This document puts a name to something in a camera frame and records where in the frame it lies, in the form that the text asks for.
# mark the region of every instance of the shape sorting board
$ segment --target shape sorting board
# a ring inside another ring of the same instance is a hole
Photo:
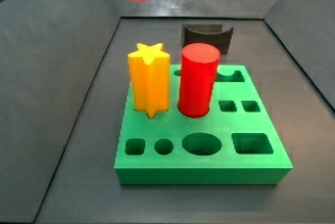
[[[278,184],[294,165],[245,67],[219,66],[203,118],[178,111],[180,69],[170,65],[170,109],[154,119],[134,111],[130,86],[114,166],[121,184]]]

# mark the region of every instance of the gray floor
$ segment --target gray floor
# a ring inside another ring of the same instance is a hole
[[[278,186],[121,186],[114,165],[127,54],[164,42],[180,61],[182,23],[236,28],[224,64],[245,65],[295,168]],[[335,222],[335,116],[261,21],[122,20],[38,223]]]

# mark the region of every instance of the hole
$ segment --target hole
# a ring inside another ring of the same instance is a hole
[[[274,150],[263,133],[232,134],[236,153],[240,155],[270,155]]]
[[[189,134],[184,138],[184,149],[196,156],[212,156],[223,147],[219,138],[207,133]]]
[[[145,140],[144,139],[129,139],[126,143],[126,154],[129,156],[140,156],[144,153]]]
[[[181,71],[180,71],[180,70],[176,70],[176,71],[174,71],[174,75],[176,75],[176,76],[181,76]]]
[[[239,70],[235,70],[232,75],[224,75],[217,72],[216,82],[245,82],[243,73]]]
[[[168,139],[161,139],[154,144],[154,150],[164,156],[173,152],[173,143]]]
[[[220,110],[223,112],[236,112],[236,103],[233,101],[219,101]]]
[[[243,101],[245,112],[260,112],[260,108],[256,101]]]

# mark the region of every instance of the green base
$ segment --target green base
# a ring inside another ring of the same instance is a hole
[[[180,65],[170,65],[170,110],[134,111],[130,88],[115,169],[122,184],[278,184],[292,169],[244,66],[220,66],[203,118],[178,111]]]

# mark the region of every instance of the yellow star block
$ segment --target yellow star block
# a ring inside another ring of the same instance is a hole
[[[136,111],[154,118],[157,112],[169,111],[170,55],[162,43],[146,46],[129,54],[129,66],[134,91]]]

